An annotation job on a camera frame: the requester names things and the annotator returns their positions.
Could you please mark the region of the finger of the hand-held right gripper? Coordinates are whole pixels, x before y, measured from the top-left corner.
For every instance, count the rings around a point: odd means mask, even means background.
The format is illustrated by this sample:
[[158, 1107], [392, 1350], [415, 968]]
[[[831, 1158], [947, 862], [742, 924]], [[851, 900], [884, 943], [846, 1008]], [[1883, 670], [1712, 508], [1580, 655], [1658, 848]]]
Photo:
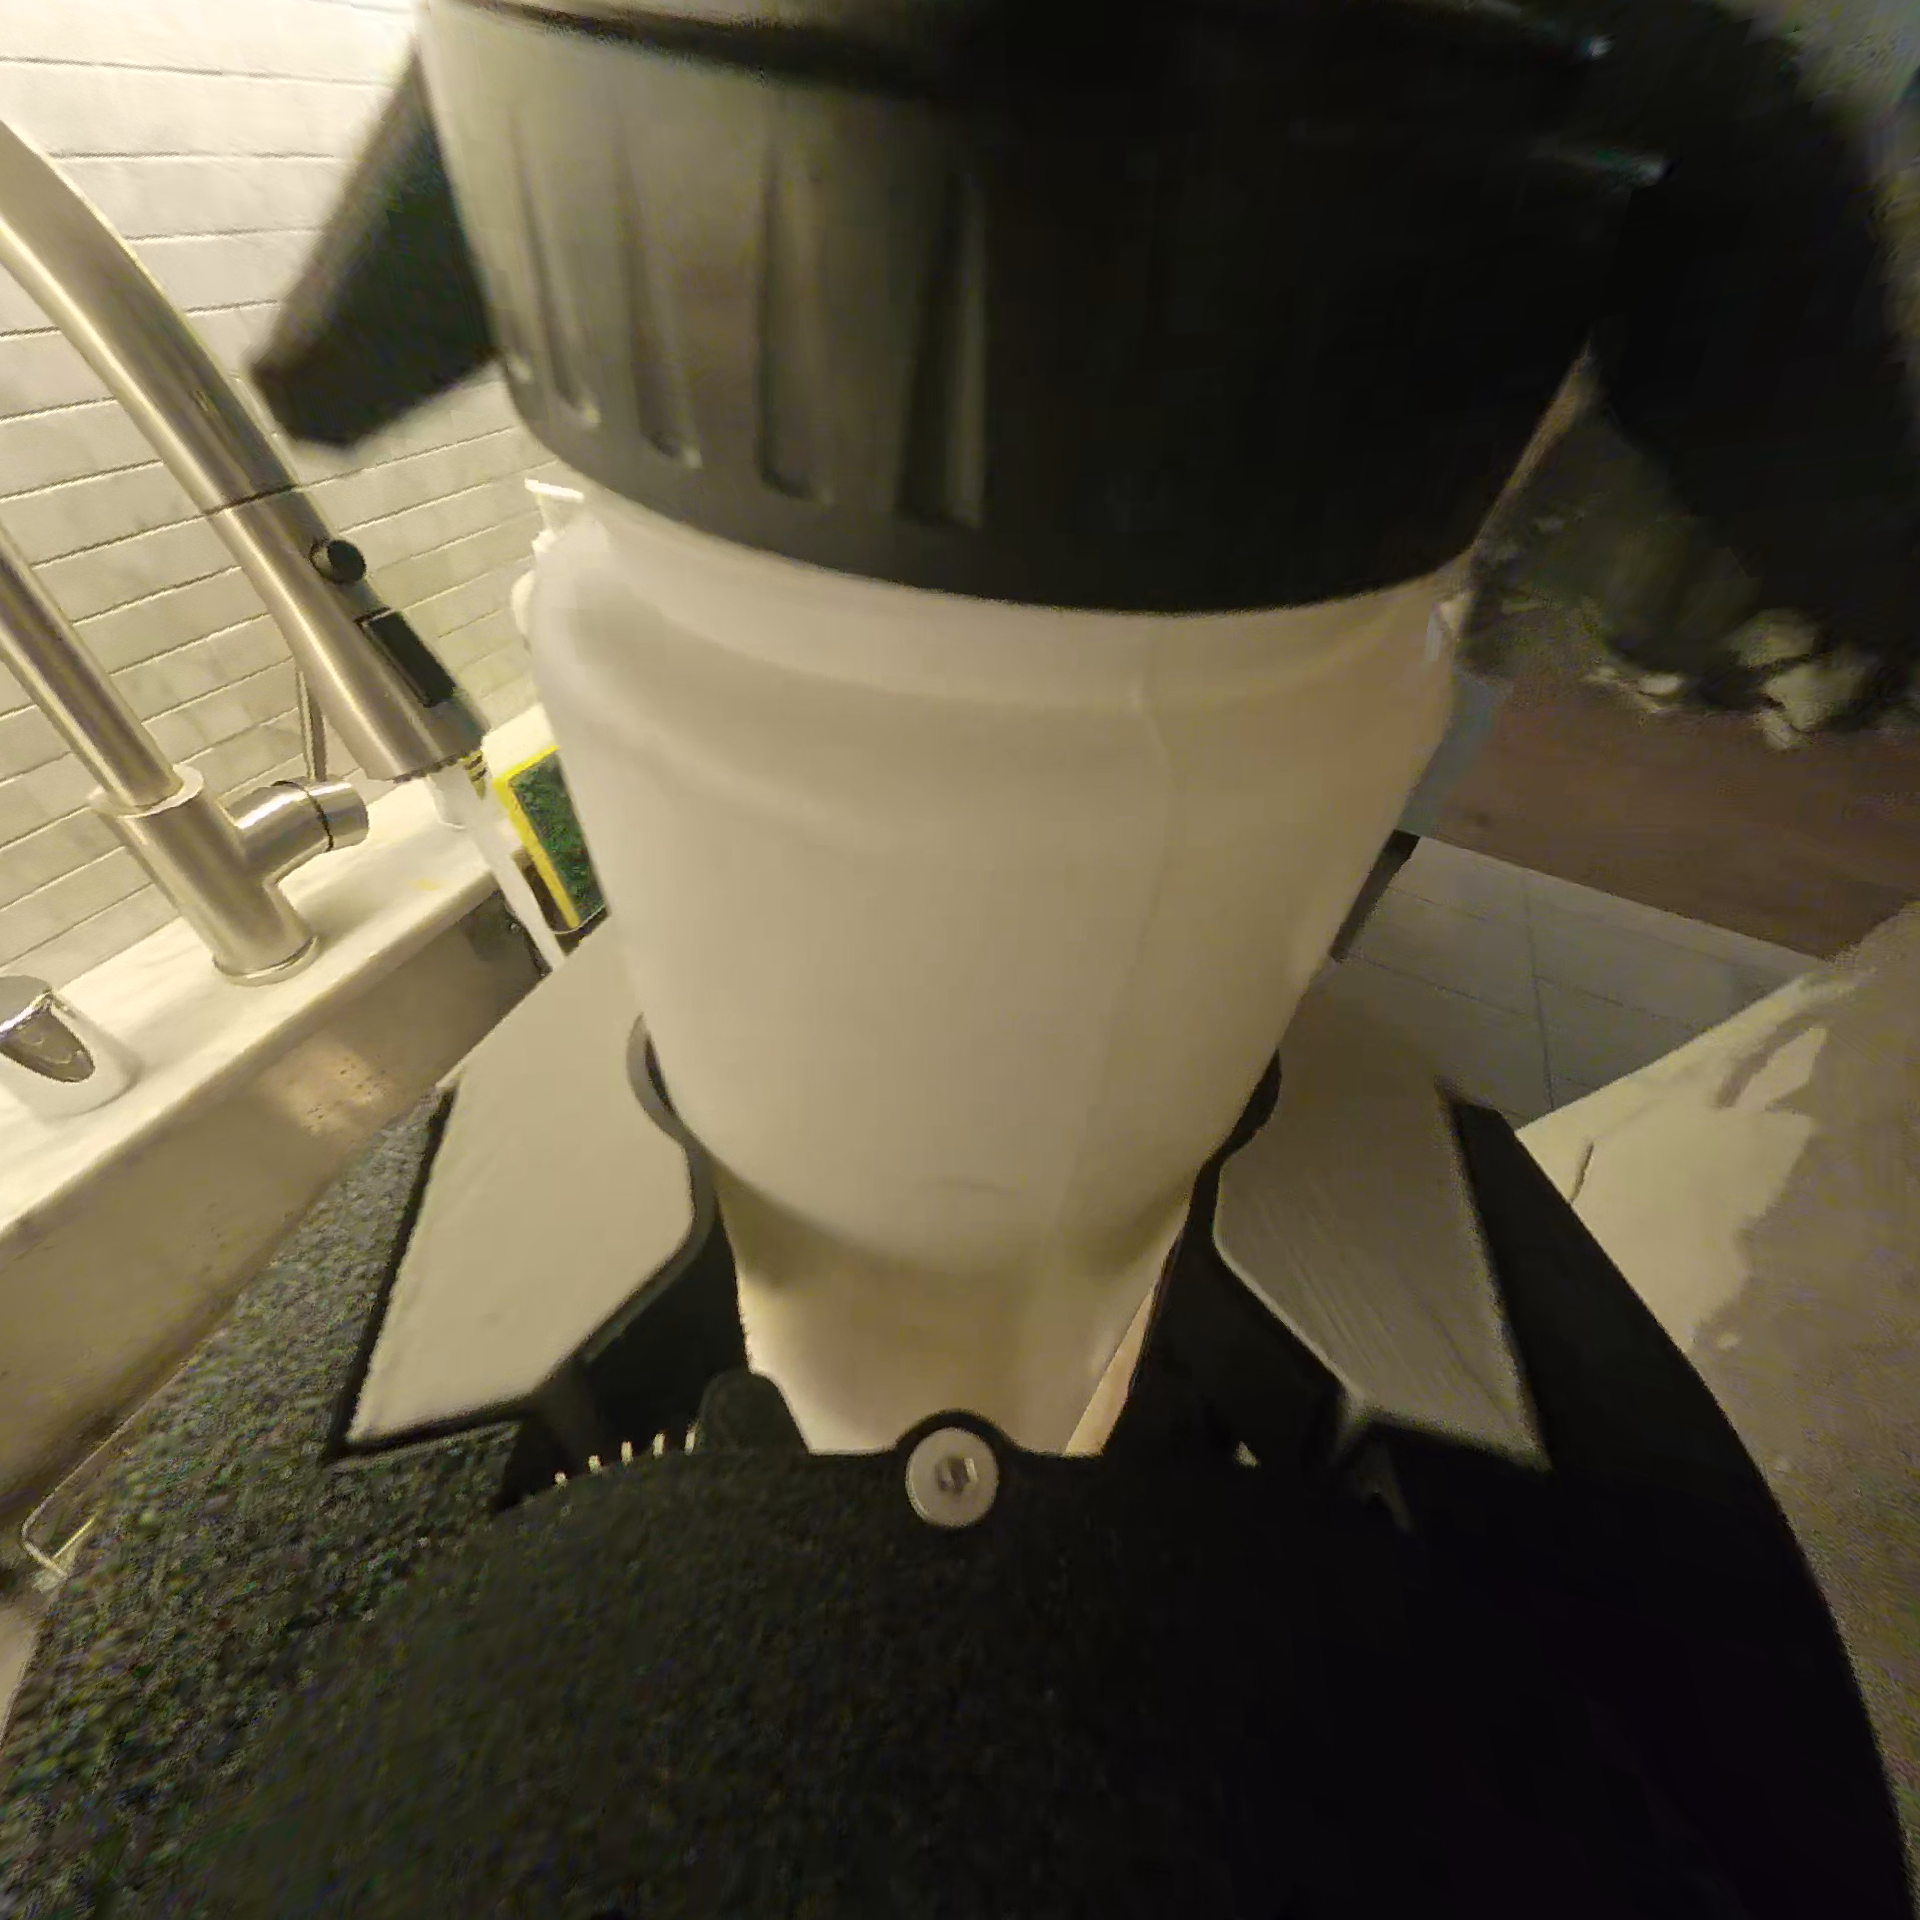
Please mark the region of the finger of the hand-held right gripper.
[[424, 104], [384, 104], [279, 302], [251, 379], [296, 444], [357, 447], [496, 360]]

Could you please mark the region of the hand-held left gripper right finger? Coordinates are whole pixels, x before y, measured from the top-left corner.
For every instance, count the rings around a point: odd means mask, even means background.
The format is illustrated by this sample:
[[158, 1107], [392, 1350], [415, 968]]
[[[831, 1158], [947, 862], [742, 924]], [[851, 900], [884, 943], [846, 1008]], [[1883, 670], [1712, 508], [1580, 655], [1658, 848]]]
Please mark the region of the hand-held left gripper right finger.
[[1194, 1182], [1157, 1374], [1269, 1467], [1376, 1428], [1546, 1467], [1450, 1092], [1338, 992], [1308, 992]]

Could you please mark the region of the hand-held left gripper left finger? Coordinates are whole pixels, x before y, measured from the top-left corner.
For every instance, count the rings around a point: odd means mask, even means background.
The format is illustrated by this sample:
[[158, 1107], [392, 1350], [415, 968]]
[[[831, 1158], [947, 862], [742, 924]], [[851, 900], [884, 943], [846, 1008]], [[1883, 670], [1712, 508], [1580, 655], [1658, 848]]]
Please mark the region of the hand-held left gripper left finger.
[[330, 1447], [509, 1427], [556, 1463], [680, 1439], [742, 1365], [710, 1173], [616, 941], [587, 936], [450, 1077]]

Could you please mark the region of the steel faucet handle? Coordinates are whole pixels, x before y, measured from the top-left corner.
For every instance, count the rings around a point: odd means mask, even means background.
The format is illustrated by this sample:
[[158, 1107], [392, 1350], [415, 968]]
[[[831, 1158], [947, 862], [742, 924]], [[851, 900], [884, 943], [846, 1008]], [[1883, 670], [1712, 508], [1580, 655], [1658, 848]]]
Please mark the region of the steel faucet handle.
[[331, 851], [367, 838], [367, 799], [351, 782], [274, 782], [246, 795], [231, 823], [251, 874], [279, 880]]

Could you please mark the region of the white plastic bottle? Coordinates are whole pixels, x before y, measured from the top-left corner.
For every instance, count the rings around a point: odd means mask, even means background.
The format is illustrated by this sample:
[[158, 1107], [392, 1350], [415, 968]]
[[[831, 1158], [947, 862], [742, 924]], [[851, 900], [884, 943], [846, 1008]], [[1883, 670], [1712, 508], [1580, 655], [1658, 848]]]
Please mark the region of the white plastic bottle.
[[1031, 608], [583, 486], [540, 700], [810, 1450], [1066, 1452], [1445, 732], [1461, 571]]

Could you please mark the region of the steel gooseneck faucet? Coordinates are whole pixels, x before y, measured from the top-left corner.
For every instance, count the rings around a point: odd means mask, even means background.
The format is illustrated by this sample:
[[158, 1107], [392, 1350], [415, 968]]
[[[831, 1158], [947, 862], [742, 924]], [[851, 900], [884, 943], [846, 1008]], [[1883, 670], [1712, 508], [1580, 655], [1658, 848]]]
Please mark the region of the steel gooseneck faucet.
[[[2, 132], [4, 269], [103, 379], [242, 568], [287, 639], [301, 693], [376, 780], [460, 767], [476, 708], [373, 587], [156, 276], [58, 166]], [[11, 541], [2, 558], [6, 671], [91, 772], [93, 810], [229, 981], [299, 972], [320, 934], [279, 880], [251, 874], [232, 810], [172, 763]]]

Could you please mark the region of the yellow green sponge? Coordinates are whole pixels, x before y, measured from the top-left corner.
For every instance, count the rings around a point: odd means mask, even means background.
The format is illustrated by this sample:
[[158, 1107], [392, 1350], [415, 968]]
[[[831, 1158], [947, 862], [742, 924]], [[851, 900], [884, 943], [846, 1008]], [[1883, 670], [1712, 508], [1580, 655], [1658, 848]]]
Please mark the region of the yellow green sponge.
[[596, 924], [608, 902], [570, 795], [560, 750], [543, 744], [496, 772], [491, 786], [543, 887], [552, 927], [578, 932]]

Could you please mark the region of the pale grey clothing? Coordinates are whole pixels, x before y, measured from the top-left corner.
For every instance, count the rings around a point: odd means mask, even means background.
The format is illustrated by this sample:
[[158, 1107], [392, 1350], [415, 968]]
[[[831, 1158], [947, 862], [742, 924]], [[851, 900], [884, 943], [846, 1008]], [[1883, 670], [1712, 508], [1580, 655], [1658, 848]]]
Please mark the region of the pale grey clothing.
[[1519, 1128], [1767, 1476], [1918, 1847], [1918, 908]]

